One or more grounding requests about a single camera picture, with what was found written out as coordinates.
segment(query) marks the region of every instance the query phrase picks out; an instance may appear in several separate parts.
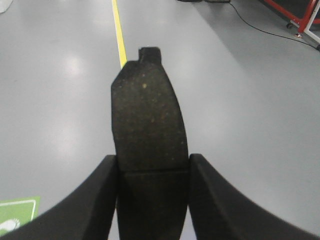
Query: red stand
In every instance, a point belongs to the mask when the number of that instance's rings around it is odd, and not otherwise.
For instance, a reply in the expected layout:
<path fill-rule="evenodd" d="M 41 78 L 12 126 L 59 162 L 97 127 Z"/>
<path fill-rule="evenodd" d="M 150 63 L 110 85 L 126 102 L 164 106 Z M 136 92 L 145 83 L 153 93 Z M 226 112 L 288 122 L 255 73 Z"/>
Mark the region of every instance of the red stand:
<path fill-rule="evenodd" d="M 309 0 L 308 6 L 306 7 L 303 18 L 295 16 L 292 12 L 286 10 L 284 7 L 276 3 L 274 0 L 264 0 L 267 4 L 275 8 L 277 11 L 285 15 L 291 21 L 298 25 L 298 32 L 303 33 L 306 29 L 306 26 L 311 18 L 314 7 L 317 3 L 317 0 Z M 313 21 L 314 24 L 320 24 L 320 18 L 317 18 Z"/>

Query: white pole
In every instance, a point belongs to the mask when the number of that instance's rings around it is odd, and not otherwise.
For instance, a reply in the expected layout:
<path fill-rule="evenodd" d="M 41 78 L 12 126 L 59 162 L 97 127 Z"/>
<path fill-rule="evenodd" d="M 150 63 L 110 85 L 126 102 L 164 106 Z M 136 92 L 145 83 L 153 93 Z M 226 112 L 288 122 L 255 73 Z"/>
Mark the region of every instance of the white pole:
<path fill-rule="evenodd" d="M 318 37 L 317 35 L 315 35 L 313 32 L 310 31 L 311 25 L 314 22 L 314 20 L 316 19 L 317 13 L 319 12 L 319 9 L 320 9 L 320 0 L 318 1 L 317 5 L 315 6 L 313 14 L 311 15 L 309 23 L 305 27 L 304 32 L 305 32 L 305 34 L 307 34 L 309 37 L 311 37 L 312 39 L 314 39 L 315 41 L 317 41 L 320 44 L 320 37 Z"/>

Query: floor marking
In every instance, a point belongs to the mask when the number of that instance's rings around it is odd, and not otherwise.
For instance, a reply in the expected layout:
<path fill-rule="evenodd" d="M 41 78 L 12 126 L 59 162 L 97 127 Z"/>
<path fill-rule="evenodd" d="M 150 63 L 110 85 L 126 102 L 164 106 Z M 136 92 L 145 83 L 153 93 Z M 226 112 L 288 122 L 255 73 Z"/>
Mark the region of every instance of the floor marking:
<path fill-rule="evenodd" d="M 125 49 L 124 37 L 122 35 L 117 0 L 112 0 L 112 10 L 115 24 L 116 41 L 118 43 L 120 65 L 122 68 L 127 62 L 127 54 Z"/>

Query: green floor sticker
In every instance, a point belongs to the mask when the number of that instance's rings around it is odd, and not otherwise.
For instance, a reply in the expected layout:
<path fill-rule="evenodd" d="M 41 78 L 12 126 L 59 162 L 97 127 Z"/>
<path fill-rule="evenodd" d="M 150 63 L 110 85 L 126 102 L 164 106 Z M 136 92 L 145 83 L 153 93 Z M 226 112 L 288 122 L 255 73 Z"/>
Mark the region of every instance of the green floor sticker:
<path fill-rule="evenodd" d="M 32 221 L 38 215 L 40 197 L 0 201 L 0 236 Z"/>

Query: gray floor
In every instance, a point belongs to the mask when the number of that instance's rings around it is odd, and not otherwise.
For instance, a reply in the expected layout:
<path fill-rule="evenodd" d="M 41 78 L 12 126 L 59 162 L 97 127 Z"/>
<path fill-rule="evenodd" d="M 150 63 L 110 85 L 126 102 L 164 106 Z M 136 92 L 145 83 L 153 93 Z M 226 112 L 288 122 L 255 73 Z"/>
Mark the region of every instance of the gray floor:
<path fill-rule="evenodd" d="M 233 0 L 292 37 L 256 0 Z M 190 153 L 277 216 L 320 235 L 320 53 L 240 21 L 228 4 L 118 0 L 129 60 L 158 46 Z M 110 84 L 120 70 L 111 0 L 14 0 L 0 15 L 0 201 L 43 213 L 115 152 Z M 113 225 L 111 240 L 118 239 Z M 187 218 L 183 240 L 195 239 Z"/>

